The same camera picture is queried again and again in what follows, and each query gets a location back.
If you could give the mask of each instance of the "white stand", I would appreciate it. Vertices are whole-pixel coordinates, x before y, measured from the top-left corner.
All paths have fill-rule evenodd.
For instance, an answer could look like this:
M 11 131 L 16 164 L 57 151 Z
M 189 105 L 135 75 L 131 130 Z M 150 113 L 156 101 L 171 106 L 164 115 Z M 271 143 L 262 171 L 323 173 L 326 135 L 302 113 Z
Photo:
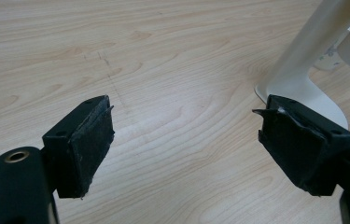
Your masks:
M 265 103 L 270 94 L 296 100 L 347 129 L 342 110 L 309 79 L 308 71 L 349 26 L 350 0 L 323 0 L 271 73 L 256 86 L 256 94 Z

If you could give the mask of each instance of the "white curved base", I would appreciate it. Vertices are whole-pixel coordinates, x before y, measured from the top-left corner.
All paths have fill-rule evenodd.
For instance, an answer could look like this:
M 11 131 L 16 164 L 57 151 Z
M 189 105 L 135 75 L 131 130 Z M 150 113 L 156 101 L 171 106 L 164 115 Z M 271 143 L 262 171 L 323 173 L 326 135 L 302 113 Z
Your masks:
M 255 91 L 264 103 L 267 103 L 270 94 L 290 98 L 348 129 L 348 122 L 342 110 L 308 77 L 293 79 L 291 83 L 271 83 L 269 85 L 262 81 L 256 86 Z

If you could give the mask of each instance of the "wooden table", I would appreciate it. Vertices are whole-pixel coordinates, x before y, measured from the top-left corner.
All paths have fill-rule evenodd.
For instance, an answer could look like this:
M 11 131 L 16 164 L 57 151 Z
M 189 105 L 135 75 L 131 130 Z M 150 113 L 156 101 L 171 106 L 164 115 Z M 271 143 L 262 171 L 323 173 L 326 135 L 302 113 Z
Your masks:
M 62 223 L 340 223 L 257 140 L 254 93 L 320 1 L 0 0 L 0 154 L 108 94 L 116 138 Z M 312 71 L 350 124 L 350 67 Z

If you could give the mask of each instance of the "wood grain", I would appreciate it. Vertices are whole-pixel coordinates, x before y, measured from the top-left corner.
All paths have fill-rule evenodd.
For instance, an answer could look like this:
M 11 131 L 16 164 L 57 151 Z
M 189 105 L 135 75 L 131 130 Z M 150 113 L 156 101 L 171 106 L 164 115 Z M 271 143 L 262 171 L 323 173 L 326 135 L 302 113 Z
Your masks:
M 320 1 L 0 0 L 0 154 L 108 94 L 116 138 L 62 223 L 340 223 L 257 140 L 254 93 Z M 312 71 L 348 117 L 350 67 Z

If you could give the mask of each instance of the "black mechanical part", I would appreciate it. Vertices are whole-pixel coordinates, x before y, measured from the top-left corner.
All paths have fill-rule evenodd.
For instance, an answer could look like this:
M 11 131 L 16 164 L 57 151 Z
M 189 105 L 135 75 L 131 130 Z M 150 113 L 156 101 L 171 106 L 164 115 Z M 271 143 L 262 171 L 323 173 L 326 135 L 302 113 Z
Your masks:
M 0 224 L 59 223 L 54 190 L 83 197 L 114 139 L 108 96 L 83 102 L 44 136 L 45 147 L 0 156 Z
M 294 100 L 270 95 L 259 141 L 297 187 L 330 196 L 336 185 L 343 223 L 350 223 L 350 132 Z

